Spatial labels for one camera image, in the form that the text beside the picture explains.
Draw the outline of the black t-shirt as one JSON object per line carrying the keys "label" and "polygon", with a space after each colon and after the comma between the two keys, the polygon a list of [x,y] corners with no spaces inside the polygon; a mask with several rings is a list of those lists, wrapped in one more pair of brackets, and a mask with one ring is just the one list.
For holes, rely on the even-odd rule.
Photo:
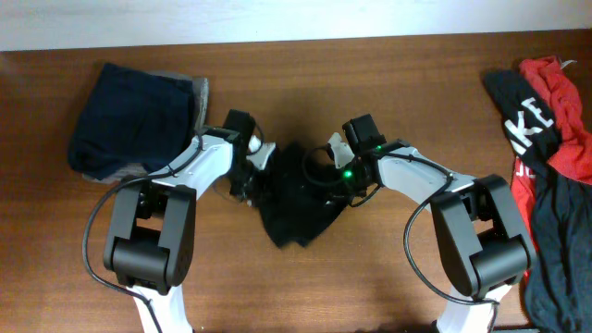
{"label": "black t-shirt", "polygon": [[307,158],[307,152],[298,142],[290,143],[274,154],[271,171],[263,179],[256,206],[267,236],[278,248],[291,242],[308,246],[347,205],[330,188],[314,184],[335,180],[339,172]]}

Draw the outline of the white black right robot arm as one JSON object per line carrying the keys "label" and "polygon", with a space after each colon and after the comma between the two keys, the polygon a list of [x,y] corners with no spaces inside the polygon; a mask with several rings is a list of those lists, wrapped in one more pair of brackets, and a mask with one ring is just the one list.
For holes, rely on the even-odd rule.
{"label": "white black right robot arm", "polygon": [[[416,202],[403,231],[403,250],[420,280],[447,302],[433,331],[494,331],[502,298],[537,262],[508,182],[495,174],[478,179],[452,171],[401,140],[363,150],[333,133],[325,149],[347,184],[375,184]],[[430,282],[413,259],[411,229],[424,211],[433,218],[448,292]]]}

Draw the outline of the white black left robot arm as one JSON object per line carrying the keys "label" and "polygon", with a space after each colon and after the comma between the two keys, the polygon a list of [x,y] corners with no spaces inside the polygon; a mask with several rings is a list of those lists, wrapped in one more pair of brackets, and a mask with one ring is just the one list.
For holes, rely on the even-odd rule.
{"label": "white black left robot arm", "polygon": [[194,249],[196,205],[218,179],[265,170],[276,145],[205,128],[169,165],[117,191],[104,266],[136,304],[146,332],[190,332],[182,282]]}

